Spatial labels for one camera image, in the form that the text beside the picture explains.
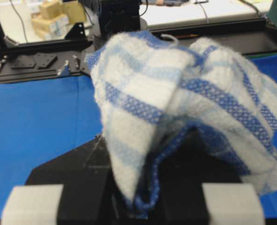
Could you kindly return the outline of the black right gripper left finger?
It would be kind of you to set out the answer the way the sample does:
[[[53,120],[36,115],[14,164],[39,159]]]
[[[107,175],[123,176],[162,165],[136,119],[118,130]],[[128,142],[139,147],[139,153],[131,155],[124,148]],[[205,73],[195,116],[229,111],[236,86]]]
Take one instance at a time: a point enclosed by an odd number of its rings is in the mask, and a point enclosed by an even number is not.
[[[3,208],[3,225],[134,225],[113,178],[103,137],[34,168]]]

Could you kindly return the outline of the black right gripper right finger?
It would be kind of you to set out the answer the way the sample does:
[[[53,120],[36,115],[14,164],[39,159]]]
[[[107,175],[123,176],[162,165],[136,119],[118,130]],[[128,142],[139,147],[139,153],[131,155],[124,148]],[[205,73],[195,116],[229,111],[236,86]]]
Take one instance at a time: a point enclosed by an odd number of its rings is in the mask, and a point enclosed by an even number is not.
[[[228,163],[210,156],[196,130],[159,166],[153,225],[263,225],[260,200]]]

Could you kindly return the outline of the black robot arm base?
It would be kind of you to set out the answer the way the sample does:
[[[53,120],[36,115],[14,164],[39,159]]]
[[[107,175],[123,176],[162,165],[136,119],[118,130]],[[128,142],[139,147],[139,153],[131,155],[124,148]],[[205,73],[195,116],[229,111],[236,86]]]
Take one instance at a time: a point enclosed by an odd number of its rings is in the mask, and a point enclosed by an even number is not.
[[[91,10],[95,19],[92,28],[94,50],[103,47],[117,33],[146,30],[147,22],[139,13],[141,4],[141,0],[92,1]]]

